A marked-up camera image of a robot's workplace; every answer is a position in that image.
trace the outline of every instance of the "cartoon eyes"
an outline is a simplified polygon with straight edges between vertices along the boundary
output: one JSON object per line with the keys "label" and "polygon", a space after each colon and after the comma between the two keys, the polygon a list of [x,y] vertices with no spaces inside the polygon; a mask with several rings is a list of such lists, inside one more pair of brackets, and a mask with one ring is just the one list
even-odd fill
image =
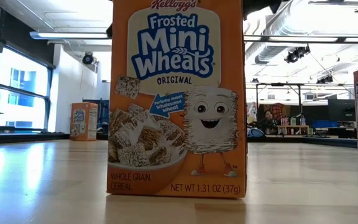
{"label": "cartoon eyes", "polygon": [[226,104],[224,103],[216,103],[215,111],[221,114],[226,113],[229,110]]}
{"label": "cartoon eyes", "polygon": [[[197,113],[205,113],[208,111],[208,105],[205,103],[205,102],[198,102],[195,107],[194,107],[194,111],[197,112]],[[225,114],[229,111],[229,108],[227,107],[226,104],[224,103],[216,103],[215,104],[215,107],[214,107],[214,110],[217,112],[217,113],[220,113],[220,114]]]}
{"label": "cartoon eyes", "polygon": [[198,102],[194,110],[199,113],[205,113],[208,110],[208,105],[205,102]]}

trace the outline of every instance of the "cartoon leg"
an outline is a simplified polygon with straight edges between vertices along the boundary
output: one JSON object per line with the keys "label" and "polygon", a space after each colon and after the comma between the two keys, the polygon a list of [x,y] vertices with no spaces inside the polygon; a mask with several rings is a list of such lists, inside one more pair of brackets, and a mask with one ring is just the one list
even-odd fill
{"label": "cartoon leg", "polygon": [[237,177],[236,172],[233,170],[233,168],[230,166],[228,162],[226,162],[223,153],[220,153],[224,162],[224,175],[226,177]]}
{"label": "cartoon leg", "polygon": [[200,166],[198,166],[198,169],[193,170],[191,172],[192,175],[205,175],[205,166],[204,166],[204,154],[201,155],[201,161]]}

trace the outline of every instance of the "person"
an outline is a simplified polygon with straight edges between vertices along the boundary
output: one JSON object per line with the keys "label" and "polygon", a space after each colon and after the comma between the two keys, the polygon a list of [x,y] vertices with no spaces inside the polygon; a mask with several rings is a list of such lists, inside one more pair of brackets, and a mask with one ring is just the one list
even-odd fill
{"label": "person", "polygon": [[277,121],[273,118],[270,110],[265,111],[261,127],[265,134],[277,134]]}

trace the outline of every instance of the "blue arrow label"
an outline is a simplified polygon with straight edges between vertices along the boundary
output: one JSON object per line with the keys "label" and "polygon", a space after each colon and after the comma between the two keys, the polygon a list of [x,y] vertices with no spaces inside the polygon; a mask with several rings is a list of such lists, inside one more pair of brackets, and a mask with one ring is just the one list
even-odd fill
{"label": "blue arrow label", "polygon": [[150,114],[169,118],[170,113],[183,111],[185,109],[185,93],[174,93],[167,96],[155,96]]}

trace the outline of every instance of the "cereal bowl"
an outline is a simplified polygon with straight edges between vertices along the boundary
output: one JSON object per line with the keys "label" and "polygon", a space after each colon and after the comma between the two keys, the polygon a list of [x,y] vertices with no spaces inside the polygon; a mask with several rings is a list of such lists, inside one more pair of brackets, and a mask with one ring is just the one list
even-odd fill
{"label": "cereal bowl", "polygon": [[109,162],[108,188],[115,194],[153,195],[169,185],[179,173],[186,151],[174,161],[157,166],[132,167]]}

